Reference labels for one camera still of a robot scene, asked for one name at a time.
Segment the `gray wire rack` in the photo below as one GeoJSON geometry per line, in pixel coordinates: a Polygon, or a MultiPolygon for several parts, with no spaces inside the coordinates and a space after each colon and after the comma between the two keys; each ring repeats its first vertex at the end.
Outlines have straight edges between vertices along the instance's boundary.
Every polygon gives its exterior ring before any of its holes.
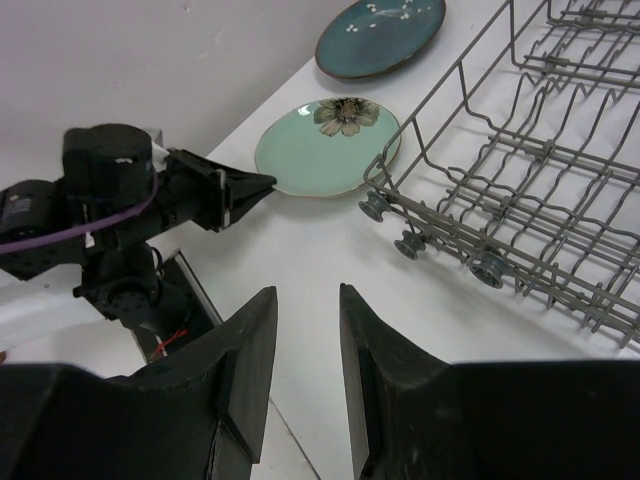
{"type": "Polygon", "coordinates": [[[639,2],[543,0],[520,24],[516,3],[502,4],[371,163],[360,208],[404,217],[395,245],[413,260],[432,245],[490,287],[542,294],[583,328],[637,345],[639,2]],[[391,175],[400,135],[415,159],[391,175]]]}

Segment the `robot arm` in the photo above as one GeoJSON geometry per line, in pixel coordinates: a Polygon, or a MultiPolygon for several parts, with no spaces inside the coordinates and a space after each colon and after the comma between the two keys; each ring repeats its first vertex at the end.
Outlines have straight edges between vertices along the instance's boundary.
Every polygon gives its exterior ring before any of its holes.
{"type": "Polygon", "coordinates": [[[0,269],[29,280],[79,264],[74,295],[107,318],[161,340],[186,331],[176,348],[206,333],[197,295],[179,273],[161,278],[145,242],[190,220],[221,231],[271,193],[275,179],[185,150],[169,150],[158,173],[151,137],[118,124],[69,130],[62,162],[56,182],[28,180],[0,192],[0,269]]]}

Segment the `dish rack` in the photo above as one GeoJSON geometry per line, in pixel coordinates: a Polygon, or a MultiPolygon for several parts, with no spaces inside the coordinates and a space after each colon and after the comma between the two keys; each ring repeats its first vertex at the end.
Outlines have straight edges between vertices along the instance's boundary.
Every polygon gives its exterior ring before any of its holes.
{"type": "Polygon", "coordinates": [[[640,2],[532,3],[502,4],[368,167],[359,205],[404,217],[407,257],[431,245],[637,348],[640,2]],[[413,161],[391,175],[400,135],[413,161]]]}

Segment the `white table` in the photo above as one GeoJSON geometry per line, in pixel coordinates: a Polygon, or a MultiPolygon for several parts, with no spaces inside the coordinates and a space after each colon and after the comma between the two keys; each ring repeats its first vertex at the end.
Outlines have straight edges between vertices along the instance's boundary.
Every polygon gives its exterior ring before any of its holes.
{"type": "MultiPolygon", "coordinates": [[[[209,158],[254,171],[262,133],[315,99],[363,96],[403,120],[501,2],[448,0],[445,25],[428,52],[379,79],[343,83],[309,61],[209,158]]],[[[341,282],[354,284],[382,319],[447,362],[634,355],[580,330],[563,311],[546,311],[512,289],[485,287],[445,254],[431,250],[418,262],[405,259],[393,246],[402,223],[392,215],[382,225],[365,217],[357,207],[365,192],[328,200],[276,192],[221,234],[189,224],[160,239],[167,248],[182,248],[224,317],[262,287],[277,286],[271,395],[321,478],[352,477],[338,329],[341,282]]]]}

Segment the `teal plate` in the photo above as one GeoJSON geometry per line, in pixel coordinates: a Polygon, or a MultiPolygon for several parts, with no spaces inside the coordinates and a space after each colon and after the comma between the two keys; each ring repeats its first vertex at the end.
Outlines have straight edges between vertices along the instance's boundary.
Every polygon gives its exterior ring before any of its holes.
{"type": "MultiPolygon", "coordinates": [[[[256,147],[256,167],[275,177],[274,188],[288,195],[340,195],[364,184],[364,171],[399,128],[391,112],[362,98],[308,103],[265,132],[256,147]]],[[[400,138],[388,151],[387,165],[399,147],[400,138]]]]}
{"type": "Polygon", "coordinates": [[[326,28],[316,46],[316,63],[338,78],[386,73],[429,43],[445,12],[444,0],[359,1],[326,28]]]}

